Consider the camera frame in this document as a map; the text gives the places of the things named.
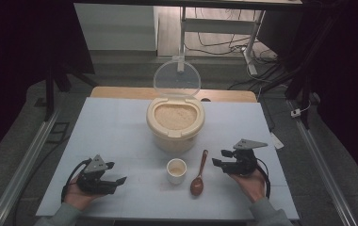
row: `white table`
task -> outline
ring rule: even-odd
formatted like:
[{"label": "white table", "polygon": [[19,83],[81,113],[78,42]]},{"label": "white table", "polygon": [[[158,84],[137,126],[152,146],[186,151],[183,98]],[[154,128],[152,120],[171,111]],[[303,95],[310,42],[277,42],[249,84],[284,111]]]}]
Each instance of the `white table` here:
[{"label": "white table", "polygon": [[[96,200],[84,213],[86,217],[120,219],[200,219],[248,220],[251,204],[238,185],[211,158],[224,161],[221,149],[232,150],[242,138],[266,142],[255,149],[269,169],[270,200],[285,210],[290,219],[299,219],[277,153],[273,147],[260,104],[203,103],[205,124],[196,145],[180,157],[187,163],[187,177],[179,186],[166,179],[170,156],[156,148],[146,123],[149,100],[88,98],[73,134],[43,197],[38,216],[52,216],[60,206],[60,192],[73,168],[82,160],[100,154],[113,169],[102,177],[127,180],[113,195]],[[203,171],[204,191],[191,196],[189,186],[196,177],[202,152],[209,151]]]}]

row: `rice cooker lid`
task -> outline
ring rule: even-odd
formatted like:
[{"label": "rice cooker lid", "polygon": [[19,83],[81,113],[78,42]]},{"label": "rice cooker lid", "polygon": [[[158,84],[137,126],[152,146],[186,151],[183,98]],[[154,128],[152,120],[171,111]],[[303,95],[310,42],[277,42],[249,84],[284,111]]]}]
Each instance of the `rice cooker lid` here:
[{"label": "rice cooker lid", "polygon": [[174,59],[157,69],[154,87],[162,96],[193,97],[201,88],[201,79],[191,64]]}]

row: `black cloth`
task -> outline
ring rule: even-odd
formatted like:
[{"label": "black cloth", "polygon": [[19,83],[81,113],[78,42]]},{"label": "black cloth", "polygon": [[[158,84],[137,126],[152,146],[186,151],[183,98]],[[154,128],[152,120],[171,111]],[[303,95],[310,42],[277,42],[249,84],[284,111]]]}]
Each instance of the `black cloth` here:
[{"label": "black cloth", "polygon": [[317,54],[319,115],[358,164],[358,0],[351,0]]},{"label": "black cloth", "polygon": [[27,89],[61,63],[94,73],[73,3],[0,0],[0,141]]}]

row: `gray floor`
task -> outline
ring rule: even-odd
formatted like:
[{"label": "gray floor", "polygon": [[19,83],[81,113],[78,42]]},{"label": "gray floor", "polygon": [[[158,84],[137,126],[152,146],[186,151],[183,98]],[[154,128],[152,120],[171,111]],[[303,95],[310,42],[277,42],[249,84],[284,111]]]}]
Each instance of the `gray floor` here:
[{"label": "gray floor", "polygon": [[[96,75],[91,78],[105,86],[151,87],[155,70],[164,58],[150,56],[106,56],[93,53],[93,63]],[[233,59],[199,59],[189,58],[202,77],[203,89],[227,89],[235,82],[249,79],[245,74],[244,60]],[[263,72],[268,65],[258,65],[259,72]],[[73,88],[67,95],[57,122],[56,131],[67,126],[69,135],[81,107],[90,95],[91,87],[70,76]],[[236,89],[247,89],[248,85],[237,86]],[[285,171],[286,180],[290,187],[296,208],[301,220],[296,225],[343,225],[332,198],[326,191],[317,172],[311,155],[301,137],[294,119],[290,117],[289,107],[284,98],[284,88],[273,89],[259,102],[264,108],[269,127],[283,142],[284,148],[278,150],[278,155]],[[0,196],[3,194],[11,176],[20,164],[27,148],[36,135],[44,118],[44,107],[35,106],[39,98],[44,98],[44,83],[32,86],[27,92],[27,101],[16,122],[0,143]],[[315,136],[319,148],[322,150],[335,180],[343,191],[350,208],[358,221],[358,167],[347,150],[336,139],[335,135],[320,120],[316,106],[310,111],[311,132]],[[17,225],[33,225],[38,219],[35,214],[42,196],[51,180],[59,158],[64,151],[66,142],[56,147],[50,141],[60,140],[61,134],[52,134],[41,150],[35,166],[50,152],[40,169],[28,183],[16,213]],[[12,225],[15,208],[13,208],[5,225]],[[208,223],[208,225],[223,225],[224,222]],[[141,221],[113,221],[80,219],[77,225],[168,225],[166,222]],[[204,225],[205,223],[179,222],[180,225]],[[244,225],[244,223],[225,222],[227,225]]]},{"label": "gray floor", "polygon": [[[158,25],[158,55],[174,56],[178,55],[180,43],[180,18],[181,9],[178,7],[157,7],[159,16]],[[254,10],[240,9],[222,9],[222,8],[187,8],[186,18],[198,19],[214,19],[214,20],[231,20],[231,21],[253,21],[258,12],[254,16]],[[231,47],[236,45],[245,45],[248,43],[249,35],[238,34],[217,34],[217,33],[197,33],[187,32],[185,34],[185,55],[187,57],[204,57],[206,51],[210,57],[219,58],[242,58],[243,56],[234,51],[228,53]],[[261,42],[256,42],[253,50],[262,52],[268,50],[268,47]],[[271,51],[264,52],[264,56],[274,55]]]}]

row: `small cup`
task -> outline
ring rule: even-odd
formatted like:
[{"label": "small cup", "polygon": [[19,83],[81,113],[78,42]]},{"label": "small cup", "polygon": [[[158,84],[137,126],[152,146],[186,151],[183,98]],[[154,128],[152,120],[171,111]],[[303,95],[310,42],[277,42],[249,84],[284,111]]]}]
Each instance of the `small cup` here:
[{"label": "small cup", "polygon": [[185,161],[179,158],[173,158],[167,164],[168,181],[174,185],[179,185],[185,180],[187,166]]}]

